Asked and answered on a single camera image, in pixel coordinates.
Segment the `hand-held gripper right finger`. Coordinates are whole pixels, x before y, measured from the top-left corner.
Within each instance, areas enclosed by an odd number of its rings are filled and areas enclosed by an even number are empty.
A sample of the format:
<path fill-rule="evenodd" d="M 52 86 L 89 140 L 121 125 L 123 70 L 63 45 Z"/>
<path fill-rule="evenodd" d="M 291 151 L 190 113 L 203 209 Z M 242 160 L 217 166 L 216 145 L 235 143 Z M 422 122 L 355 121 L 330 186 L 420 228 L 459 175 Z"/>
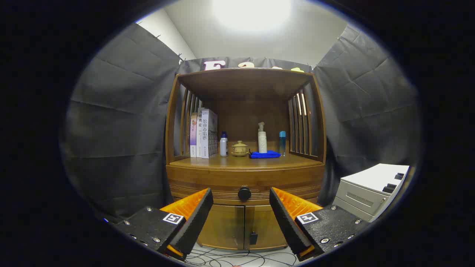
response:
<path fill-rule="evenodd" d="M 275 187 L 270 189 L 269 203 L 287 245 L 300 261 L 331 252 L 370 225 L 338 205 L 322 207 Z"/>

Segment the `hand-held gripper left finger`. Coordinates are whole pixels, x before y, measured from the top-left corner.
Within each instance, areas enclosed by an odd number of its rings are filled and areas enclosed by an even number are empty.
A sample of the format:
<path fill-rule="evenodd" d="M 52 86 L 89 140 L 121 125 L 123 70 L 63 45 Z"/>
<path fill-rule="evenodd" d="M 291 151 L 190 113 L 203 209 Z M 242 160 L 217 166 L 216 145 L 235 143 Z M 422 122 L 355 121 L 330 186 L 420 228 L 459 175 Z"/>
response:
<path fill-rule="evenodd" d="M 114 224 L 114 228 L 142 246 L 184 261 L 191 253 L 213 206 L 210 188 L 162 208 L 145 206 Z"/>

